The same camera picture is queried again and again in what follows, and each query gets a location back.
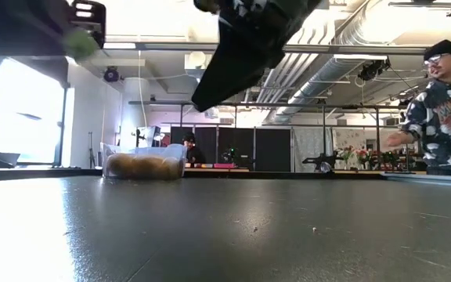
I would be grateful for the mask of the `black metal table frame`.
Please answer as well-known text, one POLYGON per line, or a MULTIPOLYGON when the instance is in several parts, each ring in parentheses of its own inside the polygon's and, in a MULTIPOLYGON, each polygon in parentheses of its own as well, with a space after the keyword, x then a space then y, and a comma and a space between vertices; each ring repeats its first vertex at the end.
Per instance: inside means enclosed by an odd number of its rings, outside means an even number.
MULTIPOLYGON (((101 176, 103 172, 98 169, 78 168, 8 168, 0 169, 0 181, 15 179, 37 179, 37 178, 63 178, 75 176, 101 176)), ((188 169, 184 171, 185 178, 196 179, 327 179, 327 180, 395 180, 403 182, 419 183, 447 183, 451 184, 450 175, 425 175, 423 172, 333 172, 333 173, 295 173, 295 172, 246 172, 239 169, 188 169)))

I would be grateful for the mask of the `dark laptop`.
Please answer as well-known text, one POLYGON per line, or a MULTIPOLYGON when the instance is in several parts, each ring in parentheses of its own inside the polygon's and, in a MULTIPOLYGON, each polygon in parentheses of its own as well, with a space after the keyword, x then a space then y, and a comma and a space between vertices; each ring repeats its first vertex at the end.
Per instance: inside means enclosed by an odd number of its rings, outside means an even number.
POLYGON ((0 161, 15 167, 18 159, 20 158, 20 154, 17 153, 3 153, 0 152, 0 161))

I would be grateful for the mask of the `grey translucent plastic basket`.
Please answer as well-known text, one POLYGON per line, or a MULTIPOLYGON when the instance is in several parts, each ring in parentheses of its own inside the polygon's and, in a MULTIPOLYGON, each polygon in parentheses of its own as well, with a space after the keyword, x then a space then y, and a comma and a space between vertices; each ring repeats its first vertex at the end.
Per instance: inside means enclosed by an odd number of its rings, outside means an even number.
MULTIPOLYGON (((175 157, 181 160, 182 162, 182 177, 184 175, 184 170, 186 166, 186 147, 180 144, 170 144, 166 147, 123 147, 123 146, 114 146, 108 145, 106 143, 101 143, 102 150, 102 170, 104 178, 112 178, 112 179, 126 179, 126 178, 118 178, 118 177, 109 177, 106 176, 105 164, 106 159, 112 154, 132 154, 134 157, 159 157, 164 160, 166 157, 175 157)), ((128 180, 164 180, 159 177, 159 173, 156 174, 153 178, 148 179, 140 179, 140 178, 128 178, 128 180)))

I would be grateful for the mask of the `silver ventilation duct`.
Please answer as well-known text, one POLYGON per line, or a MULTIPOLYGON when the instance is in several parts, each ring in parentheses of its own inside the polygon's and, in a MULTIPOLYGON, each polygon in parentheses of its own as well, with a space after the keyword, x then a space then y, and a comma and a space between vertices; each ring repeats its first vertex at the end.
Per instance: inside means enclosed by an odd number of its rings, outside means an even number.
MULTIPOLYGON (((387 45, 396 36, 385 24, 390 0, 366 0, 366 4, 345 24, 332 43, 334 45, 387 45)), ((312 76, 289 99, 288 107, 271 110, 265 123, 286 124, 305 104, 311 103, 316 96, 328 90, 337 80, 357 68, 361 62, 357 59, 337 59, 335 55, 321 54, 311 64, 312 76)))

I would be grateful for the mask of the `black pole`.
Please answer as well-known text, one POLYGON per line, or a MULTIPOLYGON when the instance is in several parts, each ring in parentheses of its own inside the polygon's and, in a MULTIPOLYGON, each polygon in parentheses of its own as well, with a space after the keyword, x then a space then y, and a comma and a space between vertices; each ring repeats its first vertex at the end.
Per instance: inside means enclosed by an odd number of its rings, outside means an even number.
POLYGON ((56 155, 55 155, 55 166, 60 167, 62 165, 62 156, 63 156, 63 141, 64 141, 64 129, 65 129, 65 117, 66 117, 66 106, 67 106, 67 92, 69 89, 69 83, 66 83, 63 87, 63 101, 62 101, 62 110, 61 110, 61 119, 57 123, 60 127, 60 137, 59 142, 56 146, 56 155))

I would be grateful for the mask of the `black round ceiling fixture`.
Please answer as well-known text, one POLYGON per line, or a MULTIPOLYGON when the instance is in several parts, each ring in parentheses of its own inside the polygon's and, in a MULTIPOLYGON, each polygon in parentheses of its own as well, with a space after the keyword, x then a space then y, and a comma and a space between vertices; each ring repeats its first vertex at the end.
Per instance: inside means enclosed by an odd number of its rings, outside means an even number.
POLYGON ((120 80, 120 74, 116 66, 108 66, 103 74, 103 79, 106 82, 112 83, 120 80))

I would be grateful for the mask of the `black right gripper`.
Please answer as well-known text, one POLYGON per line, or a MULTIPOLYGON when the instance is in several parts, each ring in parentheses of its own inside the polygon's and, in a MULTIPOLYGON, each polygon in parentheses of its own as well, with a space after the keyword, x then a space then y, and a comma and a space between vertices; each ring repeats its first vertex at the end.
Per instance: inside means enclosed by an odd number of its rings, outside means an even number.
POLYGON ((199 112, 255 85, 323 0, 193 0, 218 17, 218 47, 192 96, 199 112))

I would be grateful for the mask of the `black partition panels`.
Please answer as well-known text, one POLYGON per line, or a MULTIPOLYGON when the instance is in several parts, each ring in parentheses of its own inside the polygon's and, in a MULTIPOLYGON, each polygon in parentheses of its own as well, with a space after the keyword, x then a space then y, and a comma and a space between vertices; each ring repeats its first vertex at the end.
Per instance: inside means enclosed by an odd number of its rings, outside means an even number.
POLYGON ((288 129, 171 126, 171 142, 182 143, 189 133, 195 135, 208 164, 235 163, 256 172, 291 171, 288 129))

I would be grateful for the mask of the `flower bouquet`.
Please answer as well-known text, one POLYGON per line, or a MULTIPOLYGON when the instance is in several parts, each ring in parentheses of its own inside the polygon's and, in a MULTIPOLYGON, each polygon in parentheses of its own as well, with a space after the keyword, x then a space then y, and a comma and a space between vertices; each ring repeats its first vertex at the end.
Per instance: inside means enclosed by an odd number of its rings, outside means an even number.
POLYGON ((337 150, 338 157, 344 162, 345 169, 364 169, 371 158, 372 150, 365 147, 345 146, 337 150))

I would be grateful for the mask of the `small green bell pepper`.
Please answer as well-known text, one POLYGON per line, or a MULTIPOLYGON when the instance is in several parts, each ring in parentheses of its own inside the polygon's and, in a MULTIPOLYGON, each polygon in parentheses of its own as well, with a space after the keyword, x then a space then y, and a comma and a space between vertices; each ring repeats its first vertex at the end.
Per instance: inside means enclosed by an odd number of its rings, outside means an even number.
POLYGON ((84 60, 94 54, 99 46, 94 38, 82 29, 73 29, 63 38, 65 53, 75 59, 84 60))

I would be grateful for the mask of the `black ceiling spotlight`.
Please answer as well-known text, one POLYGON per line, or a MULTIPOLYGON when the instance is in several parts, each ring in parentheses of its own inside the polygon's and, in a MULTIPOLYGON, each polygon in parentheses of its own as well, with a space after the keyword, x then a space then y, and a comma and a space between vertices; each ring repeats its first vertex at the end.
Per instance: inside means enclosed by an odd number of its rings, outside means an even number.
POLYGON ((372 60, 363 64, 363 68, 357 74, 357 77, 362 81, 369 81, 381 75, 383 71, 386 71, 390 67, 391 62, 389 58, 386 58, 385 60, 372 60))

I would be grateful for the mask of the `grey overhead beam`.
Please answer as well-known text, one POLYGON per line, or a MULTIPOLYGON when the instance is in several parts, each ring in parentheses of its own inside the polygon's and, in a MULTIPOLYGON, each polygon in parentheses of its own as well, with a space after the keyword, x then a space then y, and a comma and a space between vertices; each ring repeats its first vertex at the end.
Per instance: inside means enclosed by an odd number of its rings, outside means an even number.
MULTIPOLYGON (((216 43, 199 42, 107 42, 104 49, 139 51, 201 51, 214 52, 216 43)), ((317 53, 317 54, 366 54, 420 56, 424 54, 423 46, 404 45, 286 45, 287 53, 317 53)))

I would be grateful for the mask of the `white ceiling box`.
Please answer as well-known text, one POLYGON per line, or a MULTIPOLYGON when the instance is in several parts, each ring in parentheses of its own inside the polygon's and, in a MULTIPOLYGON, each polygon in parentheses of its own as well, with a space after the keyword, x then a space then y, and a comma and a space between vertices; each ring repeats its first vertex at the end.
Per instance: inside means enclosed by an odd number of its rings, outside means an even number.
POLYGON ((201 78, 210 63, 212 55, 201 51, 193 51, 185 54, 184 70, 193 78, 201 78))

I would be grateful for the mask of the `person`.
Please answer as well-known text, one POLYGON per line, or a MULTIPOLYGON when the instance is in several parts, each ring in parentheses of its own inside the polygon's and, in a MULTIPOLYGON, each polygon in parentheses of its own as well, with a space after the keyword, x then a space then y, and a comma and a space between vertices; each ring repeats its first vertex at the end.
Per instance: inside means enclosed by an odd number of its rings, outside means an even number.
POLYGON ((190 164, 205 164, 206 158, 196 145, 196 137, 192 132, 186 132, 182 137, 183 145, 186 147, 186 159, 190 164))
POLYGON ((413 98, 398 132, 386 141, 390 147, 420 141, 429 175, 451 175, 451 41, 426 49, 424 65, 431 81, 413 98))

